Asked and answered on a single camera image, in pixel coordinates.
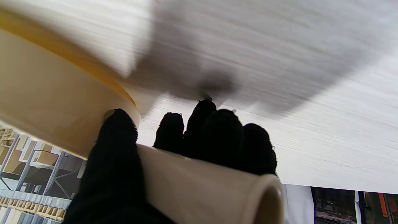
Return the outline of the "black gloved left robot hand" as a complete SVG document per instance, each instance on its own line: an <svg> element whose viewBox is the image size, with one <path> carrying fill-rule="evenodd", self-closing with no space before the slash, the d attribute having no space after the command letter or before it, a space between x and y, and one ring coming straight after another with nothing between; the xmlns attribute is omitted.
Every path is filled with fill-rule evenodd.
<svg viewBox="0 0 398 224"><path fill-rule="evenodd" d="M99 131L64 224L173 223L146 199L137 138L130 116L114 109ZM233 111L218 110L209 98L198 102L186 127L181 114L166 113L153 147L255 175L276 174L267 131L253 123L242 125Z"/></svg>

